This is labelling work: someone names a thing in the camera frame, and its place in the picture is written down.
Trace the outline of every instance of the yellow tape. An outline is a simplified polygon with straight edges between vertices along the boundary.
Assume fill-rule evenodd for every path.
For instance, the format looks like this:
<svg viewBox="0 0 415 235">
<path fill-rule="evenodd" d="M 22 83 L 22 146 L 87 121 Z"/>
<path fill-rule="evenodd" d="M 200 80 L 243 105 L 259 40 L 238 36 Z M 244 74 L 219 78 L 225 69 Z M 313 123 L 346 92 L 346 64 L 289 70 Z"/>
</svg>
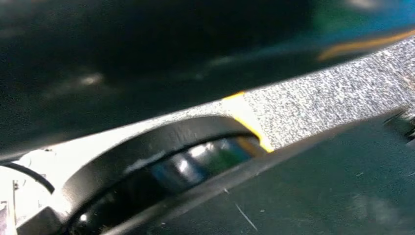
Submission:
<svg viewBox="0 0 415 235">
<path fill-rule="evenodd" d="M 226 109 L 229 110 L 230 115 L 248 128 L 252 133 L 259 137 L 261 146 L 268 152 L 272 152 L 274 148 L 271 145 L 270 140 L 266 137 L 262 131 L 261 125 L 256 119 L 252 109 L 247 104 L 243 97 L 243 92 L 225 97 L 222 99 L 222 103 Z"/>
</svg>

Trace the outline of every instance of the black cable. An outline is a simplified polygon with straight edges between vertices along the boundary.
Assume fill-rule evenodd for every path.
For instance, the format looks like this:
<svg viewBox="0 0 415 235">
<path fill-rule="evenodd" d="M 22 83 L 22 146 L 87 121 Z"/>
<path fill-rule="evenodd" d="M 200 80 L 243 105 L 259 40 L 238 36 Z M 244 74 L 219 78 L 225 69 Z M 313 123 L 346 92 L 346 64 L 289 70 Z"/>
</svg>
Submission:
<svg viewBox="0 0 415 235">
<path fill-rule="evenodd" d="M 39 184 L 43 185 L 50 193 L 55 191 L 55 187 L 45 177 L 25 166 L 16 163 L 2 163 L 0 165 L 30 176 L 35 181 L 39 182 Z"/>
</svg>

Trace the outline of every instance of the dark green surface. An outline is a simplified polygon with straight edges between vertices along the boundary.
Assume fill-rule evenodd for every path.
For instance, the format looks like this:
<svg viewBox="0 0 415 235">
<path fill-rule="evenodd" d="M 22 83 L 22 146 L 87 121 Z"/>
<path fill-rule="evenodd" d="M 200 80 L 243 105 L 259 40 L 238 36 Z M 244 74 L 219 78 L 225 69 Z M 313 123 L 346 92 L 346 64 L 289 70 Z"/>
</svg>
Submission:
<svg viewBox="0 0 415 235">
<path fill-rule="evenodd" d="M 321 142 L 151 234 L 413 235 L 415 152 L 384 120 Z"/>
<path fill-rule="evenodd" d="M 373 51 L 414 0 L 14 0 L 0 8 L 0 160 Z"/>
</svg>

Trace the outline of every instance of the glossy black surface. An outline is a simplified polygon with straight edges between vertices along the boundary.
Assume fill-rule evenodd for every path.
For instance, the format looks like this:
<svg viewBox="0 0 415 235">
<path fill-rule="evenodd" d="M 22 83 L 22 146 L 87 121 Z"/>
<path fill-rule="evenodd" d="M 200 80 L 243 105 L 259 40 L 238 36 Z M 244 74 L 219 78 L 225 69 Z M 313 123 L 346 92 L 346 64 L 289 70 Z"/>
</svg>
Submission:
<svg viewBox="0 0 415 235">
<path fill-rule="evenodd" d="M 138 170 L 71 221 L 68 234 L 102 234 L 132 215 L 266 151 L 255 138 L 212 141 Z"/>
<path fill-rule="evenodd" d="M 414 13 L 413 0 L 0 1 L 0 160 L 343 62 L 413 34 Z"/>
<path fill-rule="evenodd" d="M 106 235 L 411 235 L 415 151 L 387 118 L 253 159 Z"/>
<path fill-rule="evenodd" d="M 242 124 L 229 117 L 182 120 L 133 137 L 80 168 L 62 188 L 54 192 L 48 207 L 23 223 L 18 232 L 23 235 L 56 233 L 74 216 L 80 216 L 79 211 L 85 206 L 99 200 L 102 194 L 137 171 L 141 172 L 194 146 L 235 137 L 256 138 Z"/>
</svg>

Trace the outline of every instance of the yellow edge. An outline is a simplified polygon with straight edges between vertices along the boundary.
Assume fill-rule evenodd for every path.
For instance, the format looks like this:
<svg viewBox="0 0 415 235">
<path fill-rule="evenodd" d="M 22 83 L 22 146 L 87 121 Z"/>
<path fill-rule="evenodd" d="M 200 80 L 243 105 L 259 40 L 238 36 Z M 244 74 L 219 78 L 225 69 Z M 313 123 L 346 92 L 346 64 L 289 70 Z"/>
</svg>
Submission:
<svg viewBox="0 0 415 235">
<path fill-rule="evenodd" d="M 362 49 L 370 49 L 373 47 L 380 47 L 387 44 L 392 44 L 398 41 L 401 41 L 405 38 L 408 38 L 410 36 L 415 35 L 415 30 L 411 30 L 408 32 L 396 34 L 390 37 L 383 37 L 383 38 L 377 38 L 373 40 L 368 41 L 362 41 L 362 42 L 353 42 L 353 43 L 345 43 L 333 46 L 329 48 L 328 50 L 324 51 L 319 57 L 318 60 L 326 60 L 332 57 L 335 57 L 339 53 L 342 52 L 348 52 L 348 51 L 354 51 L 354 50 L 362 50 Z"/>
<path fill-rule="evenodd" d="M 239 92 L 234 95 L 222 99 L 223 105 L 229 110 L 230 115 L 248 128 L 252 133 L 258 136 L 261 146 L 268 152 L 273 152 L 274 148 L 270 140 L 262 131 L 261 126 L 252 112 L 250 106 L 243 98 L 244 92 Z"/>
</svg>

